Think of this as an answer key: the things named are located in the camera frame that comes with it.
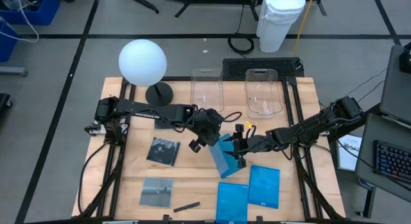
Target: yellow object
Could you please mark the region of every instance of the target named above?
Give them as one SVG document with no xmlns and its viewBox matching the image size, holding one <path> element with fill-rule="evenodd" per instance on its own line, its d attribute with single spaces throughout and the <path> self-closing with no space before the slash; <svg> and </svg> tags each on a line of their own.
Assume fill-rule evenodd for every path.
<svg viewBox="0 0 411 224">
<path fill-rule="evenodd" d="M 248 128 L 252 128 L 251 123 L 249 123 L 248 121 L 245 122 L 245 125 L 247 125 Z"/>
<path fill-rule="evenodd" d="M 297 55 L 298 55 L 298 45 L 300 43 L 300 36 L 301 36 L 301 33 L 302 33 L 302 29 L 304 28 L 304 24 L 306 23 L 307 15 L 308 15 L 308 12 L 310 11 L 310 8 L 311 8 L 312 4 L 313 4 L 313 0 L 310 0 L 310 2 L 308 3 L 306 13 L 304 14 L 304 18 L 302 19 L 302 22 L 301 22 L 301 25 L 300 25 L 300 30 L 298 31 L 297 41 L 295 43 L 295 53 L 294 53 L 295 57 L 297 57 Z"/>
</svg>

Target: blue notebook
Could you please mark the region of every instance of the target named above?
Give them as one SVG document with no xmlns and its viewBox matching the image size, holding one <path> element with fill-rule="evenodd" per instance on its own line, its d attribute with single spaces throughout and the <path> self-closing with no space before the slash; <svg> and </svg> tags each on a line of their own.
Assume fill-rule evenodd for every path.
<svg viewBox="0 0 411 224">
<path fill-rule="evenodd" d="M 216 223 L 247 224 L 247 185 L 220 182 L 218 184 Z"/>
<path fill-rule="evenodd" d="M 278 209 L 280 171 L 262 166 L 251 166 L 249 203 Z"/>
</svg>

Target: black keyboard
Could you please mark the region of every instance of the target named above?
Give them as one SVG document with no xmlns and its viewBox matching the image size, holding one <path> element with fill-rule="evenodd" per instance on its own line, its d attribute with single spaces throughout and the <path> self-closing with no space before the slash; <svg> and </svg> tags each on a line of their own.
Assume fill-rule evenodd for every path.
<svg viewBox="0 0 411 224">
<path fill-rule="evenodd" d="M 249 69 L 274 69 L 279 78 L 295 76 L 301 65 L 300 58 L 235 58 L 223 60 L 223 75 L 226 77 L 244 77 Z"/>
<path fill-rule="evenodd" d="M 374 169 L 411 184 L 411 150 L 383 141 L 374 141 Z"/>
</svg>

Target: wooden tabletop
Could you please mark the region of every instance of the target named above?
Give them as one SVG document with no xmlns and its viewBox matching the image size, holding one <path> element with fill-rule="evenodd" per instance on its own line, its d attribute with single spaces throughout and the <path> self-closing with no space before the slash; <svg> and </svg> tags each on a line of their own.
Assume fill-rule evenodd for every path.
<svg viewBox="0 0 411 224">
<path fill-rule="evenodd" d="M 106 78 L 101 98 L 118 96 L 121 81 L 121 78 Z M 308 118 L 320 110 L 314 82 L 312 78 L 298 78 L 297 82 L 304 118 Z M 174 91 L 172 103 L 190 104 L 190 82 L 167 83 Z M 280 84 L 278 89 L 280 90 L 281 97 L 279 101 L 276 101 L 275 110 L 280 111 L 281 106 L 279 103 L 283 105 L 284 109 L 270 119 L 250 119 L 247 117 L 244 83 L 245 82 L 223 83 L 224 109 L 220 112 L 222 116 L 226 116 L 235 111 L 243 112 L 243 116 L 236 123 L 244 124 L 245 121 L 249 121 L 257 126 L 256 134 L 265 134 L 266 130 L 289 126 L 281 83 L 278 83 Z M 146 103 L 144 98 L 145 92 L 146 87 L 137 87 L 134 101 Z M 291 87 L 289 87 L 289 93 L 292 101 L 294 120 L 298 121 Z M 245 156 L 248 167 L 222 180 L 210 151 L 207 148 L 202 148 L 199 153 L 193 153 L 188 147 L 189 142 L 195 139 L 195 134 L 188 130 L 183 134 L 178 134 L 173 130 L 154 130 L 153 128 L 153 119 L 133 117 L 131 120 L 115 219 L 161 220 L 164 214 L 169 214 L 174 220 L 213 220 L 216 216 L 218 183 L 232 182 L 248 184 L 250 175 L 249 166 L 256 164 L 281 170 L 279 208 L 271 209 L 248 204 L 249 221 L 255 221 L 256 216 L 262 216 L 265 221 L 304 220 L 295 162 L 288 161 L 282 153 L 249 153 Z M 234 123 L 222 124 L 222 135 L 228 132 L 232 133 L 233 131 Z M 153 137 L 163 137 L 181 142 L 174 167 L 146 160 Z M 87 158 L 102 145 L 103 138 L 104 136 L 102 135 L 91 137 Z M 328 148 L 325 137 L 321 137 L 318 144 Z M 99 154 L 90 161 L 85 170 L 82 189 L 83 209 L 90 203 L 100 189 L 108 149 L 109 148 L 106 147 L 99 152 Z M 330 153 L 323 149 L 313 147 L 311 148 L 311 156 L 318 188 L 335 210 L 340 215 L 345 216 Z M 174 191 L 170 209 L 147 207 L 139 204 L 145 177 L 161 177 L 174 180 Z M 311 191 L 308 186 L 306 186 L 306 188 L 310 201 L 311 216 L 315 217 Z M 108 214 L 110 199 L 111 190 L 107 193 L 104 214 Z M 172 209 L 194 202 L 200 202 L 201 205 L 178 213 L 172 211 Z M 78 209 L 77 205 L 75 205 L 73 215 L 77 214 Z"/>
</svg>

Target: white sphere lamp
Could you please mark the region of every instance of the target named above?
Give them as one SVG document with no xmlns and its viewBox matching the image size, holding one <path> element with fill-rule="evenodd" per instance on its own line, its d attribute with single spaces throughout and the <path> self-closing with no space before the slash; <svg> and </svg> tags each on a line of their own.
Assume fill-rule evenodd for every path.
<svg viewBox="0 0 411 224">
<path fill-rule="evenodd" d="M 120 52 L 119 68 L 124 78 L 136 85 L 149 88 L 146 100 L 151 105 L 165 106 L 173 100 L 173 90 L 160 80 L 167 70 L 166 55 L 149 40 L 129 42 Z"/>
</svg>

